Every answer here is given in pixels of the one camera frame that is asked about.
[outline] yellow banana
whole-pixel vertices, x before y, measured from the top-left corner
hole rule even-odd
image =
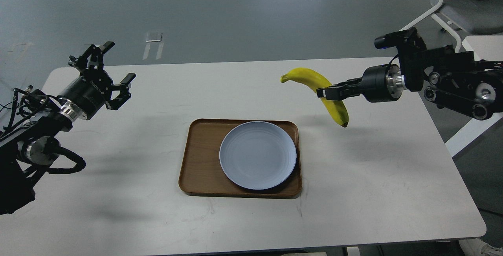
[[[281,77],[282,83],[289,80],[306,85],[311,88],[314,93],[316,93],[316,89],[318,88],[326,88],[332,85],[330,81],[320,73],[304,67],[294,68]],[[342,127],[347,127],[349,115],[347,114],[344,103],[342,101],[327,101],[325,98],[320,99],[334,121]]]

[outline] gray floor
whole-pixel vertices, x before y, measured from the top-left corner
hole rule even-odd
[[[116,43],[106,65],[389,57],[396,51],[376,50],[375,37],[429,7],[429,0],[0,0],[0,102],[9,102],[12,87],[41,88],[69,55],[105,41]],[[417,28],[429,48],[454,42],[433,20]],[[152,31],[164,33],[162,57],[153,44],[143,59]],[[445,141],[469,120],[426,107]],[[500,126],[454,160],[478,206],[502,213]],[[483,217],[484,239],[503,246],[501,219]]]

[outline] plate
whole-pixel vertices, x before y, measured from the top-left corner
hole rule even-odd
[[[220,145],[220,166],[235,184],[252,190],[273,188],[292,173],[297,151],[279,126],[248,122],[232,129]]]

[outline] chair leg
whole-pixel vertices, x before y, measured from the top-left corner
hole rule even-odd
[[[454,51],[459,52],[459,50],[461,49],[461,36],[456,33],[455,30],[451,28],[447,23],[445,23],[444,20],[442,20],[437,14],[431,14],[431,17],[433,18],[433,20],[439,23],[442,28],[449,32],[449,34],[451,34],[454,39],[456,39],[456,47],[454,48]]]
[[[409,28],[413,27],[414,25],[416,25],[417,23],[422,21],[424,18],[430,16],[430,14],[433,14],[433,13],[435,13],[435,11],[439,10],[440,7],[442,7],[443,3],[444,3],[444,0],[439,0],[439,2],[437,4],[435,4],[432,8],[430,8],[429,10],[427,10],[426,12],[421,14],[421,16],[417,17],[411,23],[407,24],[404,28],[401,28],[400,30],[401,31],[408,30]]]

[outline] wooden tray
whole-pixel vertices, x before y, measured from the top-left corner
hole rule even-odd
[[[234,127],[252,120],[194,120],[189,127],[178,185],[188,195],[294,199],[302,190],[299,132],[291,122],[266,120],[291,136],[297,148],[297,163],[281,184],[266,190],[250,190],[234,184],[220,166],[220,145]]]

